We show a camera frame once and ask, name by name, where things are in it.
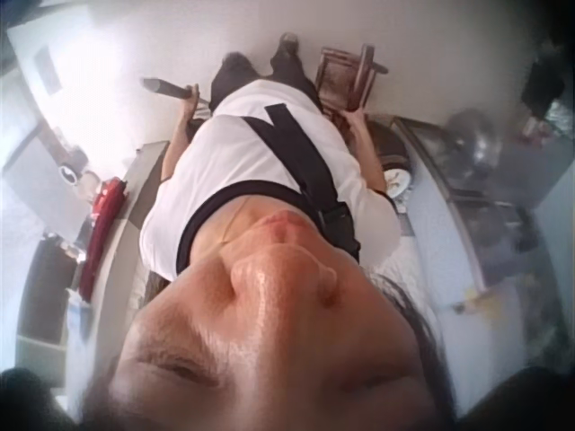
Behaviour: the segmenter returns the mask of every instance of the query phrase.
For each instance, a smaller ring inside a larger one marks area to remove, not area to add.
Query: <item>white shirt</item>
[[[216,192],[244,180],[267,180],[299,193],[282,162],[241,119],[250,116],[271,124],[266,106],[285,103],[317,147],[332,172],[340,201],[353,216],[361,244],[359,263],[381,263],[397,247],[399,220],[390,202],[366,187],[359,164],[340,132],[299,90],[258,80],[227,96],[194,136],[173,176],[158,189],[155,204],[142,226],[140,252],[144,264],[173,281],[181,235],[192,215]]]

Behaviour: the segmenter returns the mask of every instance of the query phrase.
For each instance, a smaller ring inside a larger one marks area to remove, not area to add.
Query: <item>black handle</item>
[[[150,92],[157,92],[177,99],[189,99],[191,97],[191,90],[170,84],[163,79],[142,78],[140,82]]]

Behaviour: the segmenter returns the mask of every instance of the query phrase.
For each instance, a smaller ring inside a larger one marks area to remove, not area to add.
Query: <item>hand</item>
[[[363,108],[357,108],[356,110],[350,112],[348,110],[341,110],[340,115],[344,117],[349,124],[351,131],[357,131],[359,128],[364,128],[366,123],[366,113]]]
[[[181,101],[181,118],[188,121],[193,118],[196,113],[196,108],[198,107],[199,101],[199,87],[197,84],[194,86],[186,86],[187,89],[191,90],[191,96],[189,99]]]

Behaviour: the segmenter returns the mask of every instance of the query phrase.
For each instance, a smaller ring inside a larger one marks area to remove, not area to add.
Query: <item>neck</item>
[[[190,251],[190,264],[201,259],[222,244],[233,241],[260,219],[289,209],[305,215],[282,200],[266,196],[241,196],[219,208],[196,234]]]

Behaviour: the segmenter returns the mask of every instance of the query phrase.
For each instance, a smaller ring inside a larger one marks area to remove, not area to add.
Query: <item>red object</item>
[[[92,218],[95,224],[78,289],[78,293],[87,303],[90,303],[92,299],[93,282],[100,266],[108,232],[126,200],[125,189],[126,182],[114,177],[105,183],[102,191],[94,200]]]

